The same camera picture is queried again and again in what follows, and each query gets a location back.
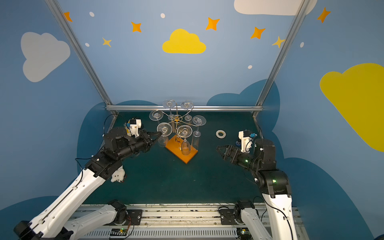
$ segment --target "white stuffed toy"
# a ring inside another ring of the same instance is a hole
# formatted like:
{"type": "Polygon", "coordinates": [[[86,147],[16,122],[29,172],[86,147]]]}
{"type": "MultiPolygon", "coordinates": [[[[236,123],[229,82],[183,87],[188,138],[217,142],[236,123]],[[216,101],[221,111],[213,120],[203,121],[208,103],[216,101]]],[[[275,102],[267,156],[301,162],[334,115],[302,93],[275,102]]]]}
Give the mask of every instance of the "white stuffed toy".
{"type": "Polygon", "coordinates": [[[115,182],[115,181],[123,182],[124,176],[125,176],[125,171],[121,166],[112,174],[111,182],[115,182]]]}

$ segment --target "metal frame pole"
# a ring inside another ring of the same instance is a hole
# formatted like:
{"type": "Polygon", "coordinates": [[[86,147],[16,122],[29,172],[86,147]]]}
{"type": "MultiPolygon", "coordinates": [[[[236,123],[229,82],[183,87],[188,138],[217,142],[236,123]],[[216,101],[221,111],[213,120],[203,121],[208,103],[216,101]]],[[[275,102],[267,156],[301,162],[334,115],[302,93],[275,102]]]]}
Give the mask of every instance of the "metal frame pole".
{"type": "MultiPolygon", "coordinates": [[[[162,110],[166,111],[169,108],[164,108],[160,105],[107,105],[106,109],[109,111],[153,111],[162,110]]],[[[187,111],[186,109],[178,108],[178,111],[187,111]]],[[[263,110],[262,106],[194,106],[194,111],[228,111],[228,112],[253,112],[263,110]]]]}
{"type": "MultiPolygon", "coordinates": [[[[299,28],[304,20],[304,17],[306,15],[306,10],[309,5],[309,2],[311,0],[303,0],[299,6],[299,9],[295,15],[295,18],[292,21],[292,24],[288,30],[287,36],[285,37],[285,41],[283,42],[283,46],[281,47],[279,54],[277,55],[276,61],[273,64],[271,73],[268,76],[267,81],[265,82],[265,85],[259,95],[259,98],[257,99],[256,106],[262,106],[265,98],[269,92],[269,90],[272,87],[273,82],[275,81],[275,78],[280,70],[281,65],[283,64],[283,61],[289,51],[289,48],[291,47],[293,40],[295,39],[295,36],[297,32],[299,31],[299,28]]],[[[253,112],[253,118],[256,121],[256,116],[258,112],[253,112]]]]}
{"type": "Polygon", "coordinates": [[[65,36],[67,37],[68,41],[71,43],[74,51],[76,52],[77,56],[79,57],[81,63],[83,64],[85,70],[87,71],[89,77],[91,78],[92,82],[94,83],[96,89],[99,91],[101,97],[103,98],[105,104],[112,105],[112,101],[109,98],[104,86],[102,85],[99,77],[97,76],[95,70],[93,69],[91,62],[89,61],[87,55],[85,54],[83,48],[81,47],[81,44],[79,40],[77,39],[74,31],[72,30],[71,26],[69,25],[67,19],[64,16],[64,13],[57,2],[57,0],[45,0],[46,4],[48,5],[49,9],[51,10],[53,16],[59,23],[61,29],[63,30],[65,36]]]}

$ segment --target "black mounting plate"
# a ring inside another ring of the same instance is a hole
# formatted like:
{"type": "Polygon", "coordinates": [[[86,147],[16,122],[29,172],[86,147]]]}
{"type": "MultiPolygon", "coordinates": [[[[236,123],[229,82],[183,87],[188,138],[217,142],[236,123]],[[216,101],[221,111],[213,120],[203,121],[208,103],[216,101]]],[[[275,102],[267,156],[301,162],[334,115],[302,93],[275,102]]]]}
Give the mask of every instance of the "black mounting plate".
{"type": "MultiPolygon", "coordinates": [[[[136,226],[140,225],[143,210],[141,210],[141,209],[127,209],[126,211],[128,213],[128,215],[127,215],[128,221],[123,226],[129,225],[129,217],[131,217],[131,220],[132,220],[131,225],[136,225],[136,226]]],[[[116,226],[116,224],[114,224],[114,223],[110,223],[110,224],[106,224],[106,225],[116,226]]]]}
{"type": "Polygon", "coordinates": [[[221,225],[237,225],[235,221],[235,214],[233,209],[221,208],[218,210],[220,213],[221,225]]]}

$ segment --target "yellow cloud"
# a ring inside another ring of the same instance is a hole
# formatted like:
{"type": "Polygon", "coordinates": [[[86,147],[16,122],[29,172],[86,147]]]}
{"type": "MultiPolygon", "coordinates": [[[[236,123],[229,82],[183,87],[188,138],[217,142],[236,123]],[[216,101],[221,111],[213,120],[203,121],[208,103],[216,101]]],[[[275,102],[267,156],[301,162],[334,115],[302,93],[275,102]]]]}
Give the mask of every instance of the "yellow cloud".
{"type": "Polygon", "coordinates": [[[384,152],[384,67],[363,63],[343,74],[329,72],[320,88],[357,134],[384,152]]]}
{"type": "Polygon", "coordinates": [[[176,29],[169,38],[163,43],[163,50],[166,53],[203,53],[207,47],[200,42],[199,37],[194,33],[189,33],[184,29],[176,29]]]}

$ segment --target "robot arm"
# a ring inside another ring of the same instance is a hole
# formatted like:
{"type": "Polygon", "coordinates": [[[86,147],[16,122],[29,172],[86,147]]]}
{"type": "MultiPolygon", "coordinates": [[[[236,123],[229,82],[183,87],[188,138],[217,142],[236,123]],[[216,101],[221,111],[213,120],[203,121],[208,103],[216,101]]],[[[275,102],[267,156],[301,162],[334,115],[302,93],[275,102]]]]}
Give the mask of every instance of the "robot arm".
{"type": "Polygon", "coordinates": [[[117,201],[76,221],[68,219],[93,191],[122,166],[122,160],[140,151],[149,151],[160,136],[161,132],[142,129],[138,137],[131,137],[123,127],[112,128],[103,136],[103,149],[92,157],[73,183],[30,222],[21,221],[14,232],[22,240],[75,240],[106,223],[123,221],[125,209],[122,209],[125,206],[117,201]]]}
{"type": "MultiPolygon", "coordinates": [[[[241,149],[226,145],[217,147],[217,151],[224,160],[251,171],[267,205],[273,240],[297,240],[292,215],[291,186],[286,174],[276,168],[273,142],[256,139],[254,155],[249,154],[249,150],[243,151],[246,150],[243,144],[241,149]]],[[[247,225],[253,239],[271,239],[269,234],[265,234],[266,230],[256,229],[264,226],[252,210],[255,208],[252,203],[247,206],[238,203],[237,208],[240,209],[235,211],[235,217],[247,225]]]]}

